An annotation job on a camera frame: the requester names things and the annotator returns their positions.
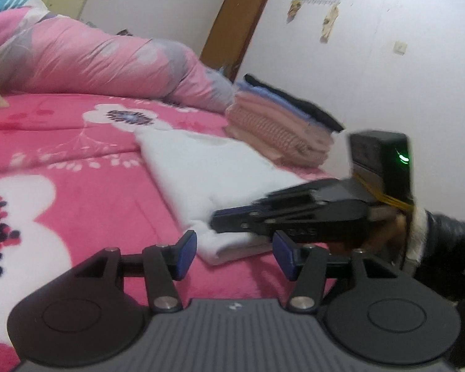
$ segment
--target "black sleeve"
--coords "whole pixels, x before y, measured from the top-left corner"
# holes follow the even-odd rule
[[[465,298],[465,222],[427,213],[427,223],[424,254],[415,278],[444,297]]]

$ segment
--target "stack of folded clothes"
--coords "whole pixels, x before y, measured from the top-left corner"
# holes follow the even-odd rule
[[[317,167],[329,154],[333,132],[344,127],[316,104],[245,75],[226,111],[229,137],[280,165]]]

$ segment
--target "folded pink towel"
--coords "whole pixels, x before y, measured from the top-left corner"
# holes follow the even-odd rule
[[[317,148],[314,148],[282,125],[266,116],[254,113],[240,104],[230,106],[226,111],[226,118],[229,124],[253,134],[284,154],[283,162],[285,164],[315,167],[322,165],[327,159],[329,146],[324,144],[322,139],[317,141]]]
[[[328,152],[334,144],[331,133],[325,127],[308,123],[261,96],[239,91],[235,95],[235,102],[250,112],[266,117],[289,130],[316,151]]]
[[[282,152],[279,152],[274,147],[264,143],[257,136],[254,136],[251,133],[248,133],[246,130],[243,130],[239,127],[236,127],[232,124],[224,127],[224,132],[228,137],[241,140],[255,149],[259,154],[263,155],[265,158],[270,160],[276,165],[285,164],[285,156]]]

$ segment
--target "rolled comforter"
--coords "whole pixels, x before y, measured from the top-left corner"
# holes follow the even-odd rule
[[[223,113],[231,83],[185,45],[113,36],[38,7],[0,12],[0,88],[160,99]]]

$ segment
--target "white wall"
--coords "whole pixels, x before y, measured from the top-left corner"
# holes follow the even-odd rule
[[[311,99],[349,130],[407,133],[418,202],[465,219],[465,0],[341,0],[328,44],[329,6],[303,6],[286,24],[290,2],[269,0],[239,75]],[[348,174],[345,135],[326,169]]]
[[[174,39],[201,53],[222,1],[87,0],[81,20],[110,33],[127,28],[143,38]]]

